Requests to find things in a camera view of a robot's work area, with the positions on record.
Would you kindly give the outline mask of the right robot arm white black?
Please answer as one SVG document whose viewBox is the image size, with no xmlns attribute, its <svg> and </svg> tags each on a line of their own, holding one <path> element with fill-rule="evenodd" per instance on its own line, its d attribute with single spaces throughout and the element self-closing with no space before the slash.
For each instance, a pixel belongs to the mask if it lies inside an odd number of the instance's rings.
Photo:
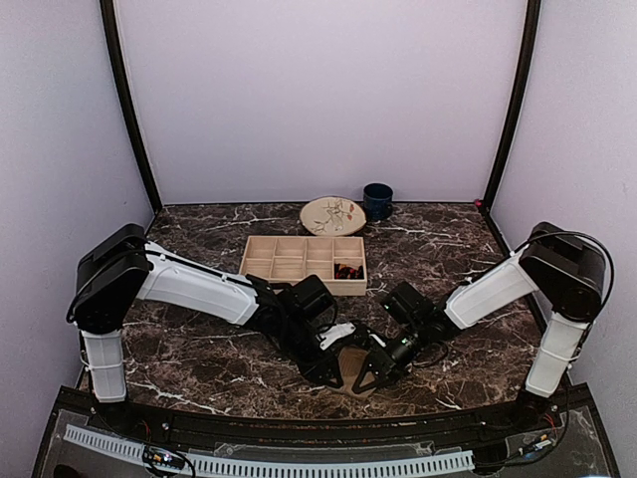
<svg viewBox="0 0 637 478">
<path fill-rule="evenodd" d="M 596 238 L 540 222 L 508 258 L 465 282 L 438 303 L 406 281 L 382 300 L 403 331 L 385 340 L 370 335 L 368 353 L 351 390 L 364 394 L 394 383 L 429 345 L 457 337 L 484 317 L 528 295 L 540 293 L 551 305 L 522 394 L 508 411 L 508 423 L 528 432 L 544 419 L 546 403 L 610 298 L 615 266 Z"/>
</svg>

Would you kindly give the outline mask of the argyle black red orange sock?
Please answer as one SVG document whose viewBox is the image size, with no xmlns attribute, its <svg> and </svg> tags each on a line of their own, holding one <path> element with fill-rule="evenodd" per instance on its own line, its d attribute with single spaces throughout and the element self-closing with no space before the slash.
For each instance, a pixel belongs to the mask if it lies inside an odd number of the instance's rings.
<svg viewBox="0 0 637 478">
<path fill-rule="evenodd" d="M 333 274 L 336 280 L 363 280 L 365 278 L 364 267 L 362 265 L 352 267 L 346 264 L 335 263 Z"/>
</svg>

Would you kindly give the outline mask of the wooden compartment tray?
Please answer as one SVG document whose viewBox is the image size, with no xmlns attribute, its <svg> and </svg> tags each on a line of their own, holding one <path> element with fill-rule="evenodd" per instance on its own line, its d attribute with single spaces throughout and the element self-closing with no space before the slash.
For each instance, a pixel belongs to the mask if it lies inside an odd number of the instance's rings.
<svg viewBox="0 0 637 478">
<path fill-rule="evenodd" d="M 362 265 L 363 280 L 336 280 L 334 264 Z M 368 272 L 361 237 L 259 236 L 248 238 L 239 273 L 271 283 L 295 284 L 319 276 L 335 296 L 362 297 Z"/>
</svg>

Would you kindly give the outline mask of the plain brown sock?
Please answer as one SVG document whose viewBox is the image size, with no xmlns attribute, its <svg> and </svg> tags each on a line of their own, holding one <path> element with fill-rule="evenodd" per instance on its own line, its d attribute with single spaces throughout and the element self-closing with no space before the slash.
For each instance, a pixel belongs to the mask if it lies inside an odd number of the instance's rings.
<svg viewBox="0 0 637 478">
<path fill-rule="evenodd" d="M 336 391 L 360 400 L 367 400 L 373 390 L 355 393 L 352 387 L 362 370 L 368 352 L 357 347 L 344 347 L 338 356 L 338 365 L 343 385 Z"/>
</svg>

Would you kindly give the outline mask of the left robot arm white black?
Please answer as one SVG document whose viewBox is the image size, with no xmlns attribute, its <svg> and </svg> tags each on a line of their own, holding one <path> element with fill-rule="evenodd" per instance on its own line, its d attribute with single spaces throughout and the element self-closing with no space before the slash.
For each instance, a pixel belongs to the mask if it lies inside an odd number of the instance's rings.
<svg viewBox="0 0 637 478">
<path fill-rule="evenodd" d="M 140 425 L 139 410 L 126 401 L 121 342 L 123 320 L 136 300 L 176 305 L 258 332 L 272 339 L 307 380 L 344 385 L 335 345 L 353 326 L 318 325 L 319 316 L 337 310 L 318 276 L 291 285 L 220 272 L 170 254 L 130 223 L 80 260 L 66 316 L 81 333 L 94 396 L 103 404 L 101 416 L 119 434 L 131 434 Z"/>
</svg>

